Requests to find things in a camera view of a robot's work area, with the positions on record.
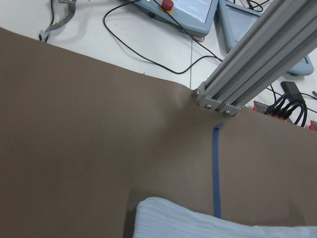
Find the folded towel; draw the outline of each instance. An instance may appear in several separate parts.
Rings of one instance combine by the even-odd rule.
[[[250,227],[150,197],[137,207],[133,238],[317,238],[317,227]]]

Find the screw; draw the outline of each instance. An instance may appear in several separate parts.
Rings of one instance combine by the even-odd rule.
[[[223,114],[229,115],[229,114],[230,114],[230,111],[229,111],[229,110],[226,110],[226,111],[223,112]]]
[[[199,90],[195,89],[195,90],[194,90],[194,95],[195,95],[195,97],[198,97],[199,94],[200,94]]]

